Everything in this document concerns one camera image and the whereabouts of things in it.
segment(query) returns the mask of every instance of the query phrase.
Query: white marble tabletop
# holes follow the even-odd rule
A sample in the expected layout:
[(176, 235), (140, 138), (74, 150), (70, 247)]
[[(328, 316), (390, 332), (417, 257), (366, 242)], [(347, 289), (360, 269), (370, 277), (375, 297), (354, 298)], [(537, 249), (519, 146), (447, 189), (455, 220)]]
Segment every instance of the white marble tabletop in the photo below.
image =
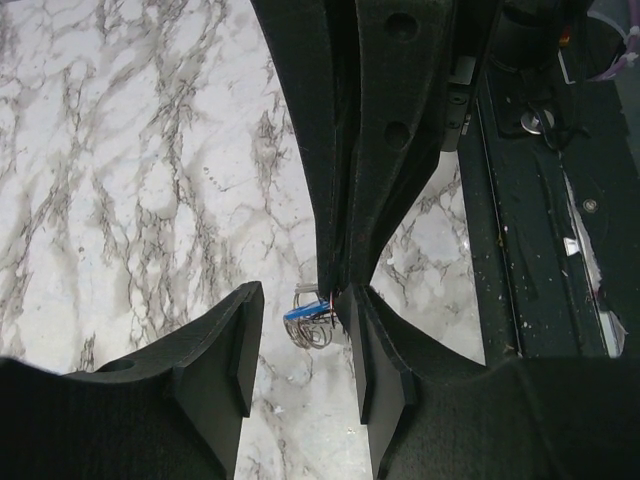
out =
[[(0, 5), (0, 207), (1, 355), (92, 371), (260, 280), (236, 478), (371, 478), (349, 347), (298, 350), (282, 328), (314, 280), (314, 224), (249, 0)], [(373, 285), (483, 361), (455, 155)]]

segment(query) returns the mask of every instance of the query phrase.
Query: blue object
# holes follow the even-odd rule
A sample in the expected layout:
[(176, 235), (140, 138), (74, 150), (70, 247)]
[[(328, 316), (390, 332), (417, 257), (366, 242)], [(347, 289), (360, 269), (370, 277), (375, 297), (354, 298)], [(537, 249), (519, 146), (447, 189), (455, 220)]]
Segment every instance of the blue object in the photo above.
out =
[(298, 320), (300, 318), (312, 317), (319, 313), (329, 313), (329, 311), (329, 302), (326, 300), (317, 300), (308, 305), (289, 310), (284, 314), (284, 319), (289, 321)]

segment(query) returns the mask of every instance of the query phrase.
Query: screw hole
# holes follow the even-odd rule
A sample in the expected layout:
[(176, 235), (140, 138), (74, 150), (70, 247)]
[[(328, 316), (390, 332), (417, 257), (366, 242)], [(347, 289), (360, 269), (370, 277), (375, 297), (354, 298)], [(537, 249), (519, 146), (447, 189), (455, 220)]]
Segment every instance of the screw hole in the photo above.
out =
[(402, 150), (410, 136), (409, 129), (402, 122), (390, 122), (384, 130), (384, 139), (395, 150)]
[(100, 367), (98, 372), (121, 372), (123, 370), (129, 370), (133, 368), (136, 364), (133, 360), (129, 358), (119, 358), (118, 360), (114, 360), (113, 362), (105, 363), (102, 367)]
[(418, 34), (418, 22), (406, 13), (394, 13), (387, 18), (384, 29), (390, 37), (401, 42), (409, 42)]

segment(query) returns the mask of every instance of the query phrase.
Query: marble table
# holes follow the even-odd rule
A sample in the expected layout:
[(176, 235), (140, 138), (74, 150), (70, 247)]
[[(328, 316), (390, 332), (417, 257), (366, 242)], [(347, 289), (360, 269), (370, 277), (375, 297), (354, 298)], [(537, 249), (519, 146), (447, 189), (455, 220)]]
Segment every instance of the marble table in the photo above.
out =
[[(0, 207), (0, 354), (92, 371), (260, 280), (236, 478), (371, 478), (350, 347), (299, 350), (282, 328), (314, 280), (314, 224), (249, 0), (0, 5)], [(455, 155), (373, 285), (483, 361)]]

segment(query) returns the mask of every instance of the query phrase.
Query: marble surface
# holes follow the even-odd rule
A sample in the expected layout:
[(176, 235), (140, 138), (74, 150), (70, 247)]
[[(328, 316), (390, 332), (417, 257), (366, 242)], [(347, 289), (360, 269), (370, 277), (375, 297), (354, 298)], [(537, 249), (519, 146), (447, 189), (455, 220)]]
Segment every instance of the marble surface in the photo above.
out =
[[(0, 2), (0, 354), (92, 371), (261, 280), (237, 479), (369, 479), (349, 346), (296, 349), (314, 225), (249, 0)], [(373, 282), (482, 362), (455, 155)]]

